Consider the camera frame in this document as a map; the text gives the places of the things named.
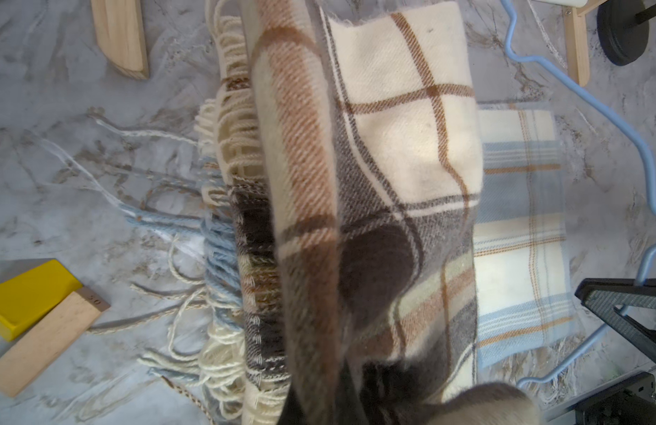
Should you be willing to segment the brown plaid scarf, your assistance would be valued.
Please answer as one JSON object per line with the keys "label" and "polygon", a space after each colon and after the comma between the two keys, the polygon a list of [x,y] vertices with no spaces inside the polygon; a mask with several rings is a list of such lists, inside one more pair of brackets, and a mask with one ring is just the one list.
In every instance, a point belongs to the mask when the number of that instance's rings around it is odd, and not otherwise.
{"label": "brown plaid scarf", "polygon": [[205,4],[221,82],[195,129],[204,239],[172,315],[205,345],[140,361],[212,424],[539,424],[477,381],[472,236],[484,178],[464,23],[442,1],[353,24],[319,1]]}

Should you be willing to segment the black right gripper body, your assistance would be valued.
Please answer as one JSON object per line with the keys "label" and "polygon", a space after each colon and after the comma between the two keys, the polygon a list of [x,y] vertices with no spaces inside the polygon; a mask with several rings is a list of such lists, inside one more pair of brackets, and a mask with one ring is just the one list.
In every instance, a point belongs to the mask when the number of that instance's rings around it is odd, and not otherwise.
{"label": "black right gripper body", "polygon": [[656,424],[654,375],[641,372],[582,400],[574,407],[579,425]]}

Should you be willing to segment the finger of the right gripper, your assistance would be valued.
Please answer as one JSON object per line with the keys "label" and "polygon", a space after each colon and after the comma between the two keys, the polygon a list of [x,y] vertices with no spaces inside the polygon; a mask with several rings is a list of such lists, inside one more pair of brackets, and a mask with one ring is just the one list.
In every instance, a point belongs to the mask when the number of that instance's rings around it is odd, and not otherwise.
{"label": "finger of the right gripper", "polygon": [[656,311],[656,278],[640,284],[632,279],[587,278],[575,297],[656,364],[656,324],[644,324],[631,315],[633,308]]}

